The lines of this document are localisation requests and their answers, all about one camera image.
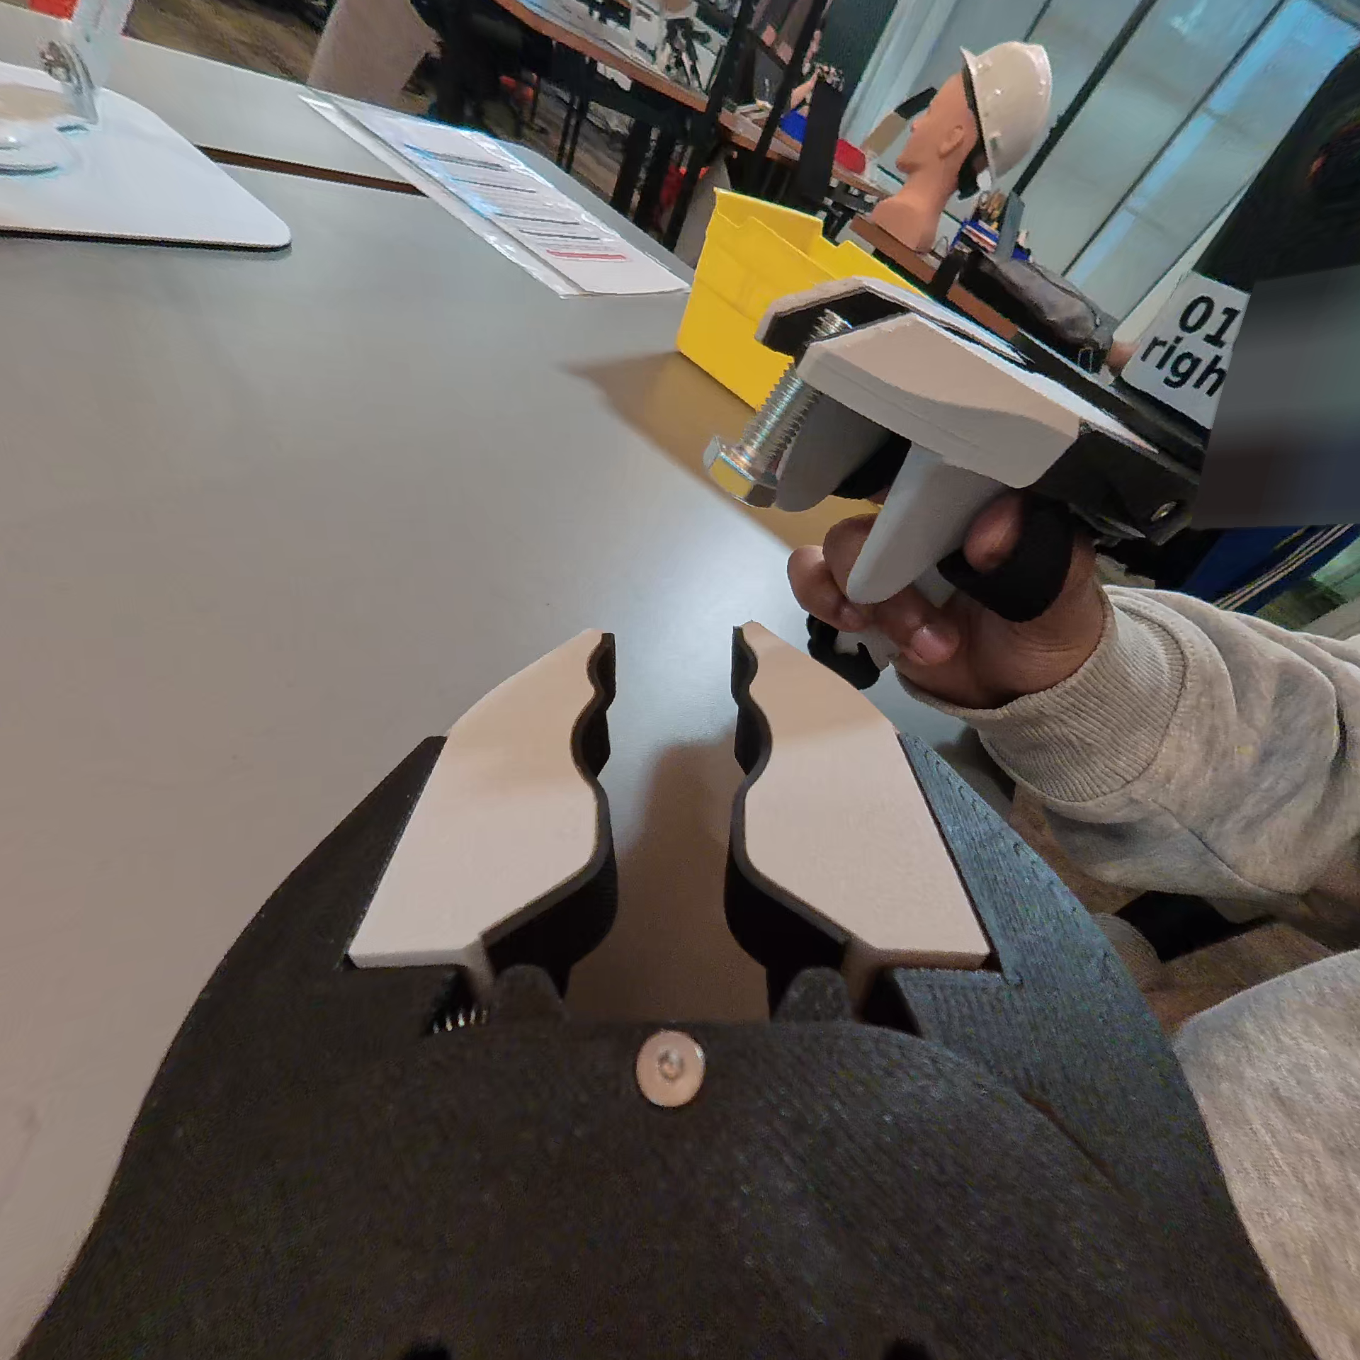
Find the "wooden background table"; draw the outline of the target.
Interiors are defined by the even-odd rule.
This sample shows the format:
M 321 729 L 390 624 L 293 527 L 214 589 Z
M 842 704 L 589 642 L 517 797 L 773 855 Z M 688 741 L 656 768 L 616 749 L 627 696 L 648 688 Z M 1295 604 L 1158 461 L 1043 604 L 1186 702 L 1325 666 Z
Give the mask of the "wooden background table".
M 559 170 L 570 170 L 589 107 L 615 109 L 633 122 L 609 200 L 615 212 L 652 226 L 664 209 L 668 167 L 677 167 L 680 185 L 665 220 L 668 232 L 677 232 L 682 209 L 699 192 L 701 158 L 722 153 L 740 156 L 740 182 L 764 174 L 773 185 L 789 189 L 804 147 L 773 121 L 755 122 L 740 114 L 735 103 L 736 75 L 759 47 L 751 28 L 755 4 L 740 4 L 703 88 L 675 79 L 664 65 L 623 47 L 620 30 L 594 20 L 586 4 L 495 4 L 495 8 L 551 45 L 548 81 L 569 90 Z

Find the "laminated paper sheet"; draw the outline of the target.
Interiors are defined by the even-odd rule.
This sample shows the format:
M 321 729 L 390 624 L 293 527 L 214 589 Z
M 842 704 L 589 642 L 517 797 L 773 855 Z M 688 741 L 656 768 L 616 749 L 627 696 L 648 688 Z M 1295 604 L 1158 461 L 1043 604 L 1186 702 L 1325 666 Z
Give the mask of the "laminated paper sheet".
M 302 94 L 298 102 L 556 296 L 688 295 L 675 268 L 482 130 L 328 94 Z

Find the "person's right hand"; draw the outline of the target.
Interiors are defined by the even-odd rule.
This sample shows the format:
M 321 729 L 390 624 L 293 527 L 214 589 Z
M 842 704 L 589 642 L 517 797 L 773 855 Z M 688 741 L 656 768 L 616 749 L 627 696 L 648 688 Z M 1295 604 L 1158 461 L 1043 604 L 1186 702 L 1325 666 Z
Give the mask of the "person's right hand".
M 853 604 L 846 578 L 860 559 L 873 518 L 841 521 L 822 547 L 789 559 L 797 604 L 837 631 L 876 631 L 894 647 L 894 666 L 915 692 L 958 707 L 990 710 L 1070 677 L 1099 647 L 1107 594 L 1095 581 L 1095 552 L 1076 537 L 1064 591 L 1035 620 L 1000 616 L 954 591 L 929 604 L 906 589 L 880 604 Z

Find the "person's right forearm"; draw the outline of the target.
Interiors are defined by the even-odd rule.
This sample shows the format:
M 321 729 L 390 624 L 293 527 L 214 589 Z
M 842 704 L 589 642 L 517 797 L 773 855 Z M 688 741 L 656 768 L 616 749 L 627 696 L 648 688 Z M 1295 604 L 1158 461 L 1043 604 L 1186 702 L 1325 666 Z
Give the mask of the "person's right forearm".
M 1356 946 L 1356 639 L 1110 589 L 1094 657 L 971 725 L 1087 877 Z

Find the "silver hex bolt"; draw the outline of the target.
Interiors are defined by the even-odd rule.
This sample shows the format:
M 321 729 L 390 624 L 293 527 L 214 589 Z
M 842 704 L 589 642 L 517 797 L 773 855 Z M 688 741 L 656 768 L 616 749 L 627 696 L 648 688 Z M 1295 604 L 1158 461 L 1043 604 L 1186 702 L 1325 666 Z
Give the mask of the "silver hex bolt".
M 732 502 L 751 508 L 775 504 L 777 472 L 808 425 L 819 391 L 804 385 L 794 366 L 773 387 L 760 408 L 748 419 L 740 438 L 711 438 L 703 450 L 703 472 Z

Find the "person's grey sweater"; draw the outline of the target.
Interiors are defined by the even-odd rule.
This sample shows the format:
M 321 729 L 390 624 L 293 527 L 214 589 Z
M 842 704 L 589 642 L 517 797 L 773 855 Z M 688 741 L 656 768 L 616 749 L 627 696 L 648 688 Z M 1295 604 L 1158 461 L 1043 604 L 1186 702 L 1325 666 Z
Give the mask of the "person's grey sweater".
M 1174 1036 L 1231 1206 L 1317 1358 L 1356 1358 L 1356 952 Z

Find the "yellow plastic bin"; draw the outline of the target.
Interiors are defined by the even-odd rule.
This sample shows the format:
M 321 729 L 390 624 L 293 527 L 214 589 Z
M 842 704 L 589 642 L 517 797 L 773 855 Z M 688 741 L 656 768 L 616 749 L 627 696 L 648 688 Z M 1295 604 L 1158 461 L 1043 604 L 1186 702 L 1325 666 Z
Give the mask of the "yellow plastic bin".
M 767 307 L 849 277 L 909 283 L 866 251 L 828 243 L 816 215 L 717 192 L 675 345 L 748 408 L 759 408 L 789 368 L 786 355 L 755 340 Z

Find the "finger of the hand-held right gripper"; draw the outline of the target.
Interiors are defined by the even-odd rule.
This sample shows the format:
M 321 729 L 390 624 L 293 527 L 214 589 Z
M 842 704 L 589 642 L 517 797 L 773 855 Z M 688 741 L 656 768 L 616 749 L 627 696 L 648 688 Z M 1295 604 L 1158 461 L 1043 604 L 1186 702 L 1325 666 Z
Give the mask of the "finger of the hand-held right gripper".
M 918 317 L 813 344 L 794 372 L 816 405 L 777 468 L 786 511 L 835 495 L 887 436 L 945 468 L 1030 488 L 1085 425 L 1081 405 L 1054 385 Z
M 841 317 L 852 329 L 876 328 L 898 317 L 918 317 L 1000 359 L 1027 368 L 1027 359 L 1000 334 L 990 332 L 948 303 L 939 303 L 906 283 L 876 277 L 824 280 L 804 292 L 777 296 L 755 325 L 755 344 L 775 355 L 798 357 L 824 314 Z

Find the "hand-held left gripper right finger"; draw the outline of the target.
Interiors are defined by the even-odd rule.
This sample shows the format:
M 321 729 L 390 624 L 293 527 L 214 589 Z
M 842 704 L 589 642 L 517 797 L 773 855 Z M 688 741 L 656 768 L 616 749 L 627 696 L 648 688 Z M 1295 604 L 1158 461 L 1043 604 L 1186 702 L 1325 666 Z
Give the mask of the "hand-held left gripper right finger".
M 892 721 L 755 620 L 735 628 L 732 688 L 722 915 L 769 1003 L 804 968 L 856 1006 L 900 965 L 983 968 L 993 944 Z

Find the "white hard hat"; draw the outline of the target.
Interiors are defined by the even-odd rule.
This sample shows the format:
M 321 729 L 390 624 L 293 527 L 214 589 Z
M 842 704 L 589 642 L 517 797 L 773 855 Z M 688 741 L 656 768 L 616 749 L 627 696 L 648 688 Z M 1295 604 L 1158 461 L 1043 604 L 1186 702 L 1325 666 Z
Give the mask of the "white hard hat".
M 997 189 L 1043 133 L 1051 98 L 1046 47 L 1005 42 L 978 54 L 962 47 L 959 77 L 975 117 L 986 189 Z

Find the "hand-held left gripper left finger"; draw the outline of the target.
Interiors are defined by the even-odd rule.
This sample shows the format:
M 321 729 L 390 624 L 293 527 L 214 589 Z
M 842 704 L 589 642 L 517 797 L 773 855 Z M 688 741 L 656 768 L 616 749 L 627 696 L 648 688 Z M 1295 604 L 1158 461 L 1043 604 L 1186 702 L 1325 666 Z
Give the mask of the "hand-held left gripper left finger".
M 456 965 L 475 999 L 517 963 L 556 974 L 605 935 L 615 866 L 600 771 L 615 636 L 586 628 L 468 707 L 347 944 L 362 972 Z

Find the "grey desk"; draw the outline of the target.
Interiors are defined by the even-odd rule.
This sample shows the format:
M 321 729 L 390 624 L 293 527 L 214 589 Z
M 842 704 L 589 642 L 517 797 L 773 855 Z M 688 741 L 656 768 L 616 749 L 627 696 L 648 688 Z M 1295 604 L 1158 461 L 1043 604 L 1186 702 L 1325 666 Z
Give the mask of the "grey desk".
M 556 299 L 422 196 L 238 173 L 274 257 L 2 243 L 2 1358 L 216 961 L 502 677 L 616 636 L 582 1028 L 759 1025 L 729 631 L 786 547 L 675 455 L 675 296 Z

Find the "dark grey bag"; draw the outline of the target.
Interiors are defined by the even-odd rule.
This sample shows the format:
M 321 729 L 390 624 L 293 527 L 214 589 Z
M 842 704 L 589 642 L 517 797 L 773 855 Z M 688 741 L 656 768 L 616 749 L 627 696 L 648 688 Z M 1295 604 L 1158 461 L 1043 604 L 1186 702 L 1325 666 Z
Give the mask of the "dark grey bag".
M 1068 362 L 1085 371 L 1107 362 L 1118 321 L 1064 275 L 1032 261 L 974 253 L 958 283 Z

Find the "mannequin head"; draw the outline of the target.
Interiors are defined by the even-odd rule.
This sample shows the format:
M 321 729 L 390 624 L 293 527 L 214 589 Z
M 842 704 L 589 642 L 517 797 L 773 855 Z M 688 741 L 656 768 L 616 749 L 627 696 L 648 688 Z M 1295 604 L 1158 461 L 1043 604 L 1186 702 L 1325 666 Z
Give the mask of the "mannequin head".
M 898 193 L 898 226 L 903 245 L 926 253 L 939 241 L 945 202 L 959 189 L 959 174 L 971 167 L 978 147 L 978 122 L 971 84 L 954 72 L 913 121 L 909 141 L 898 156 L 906 179 Z

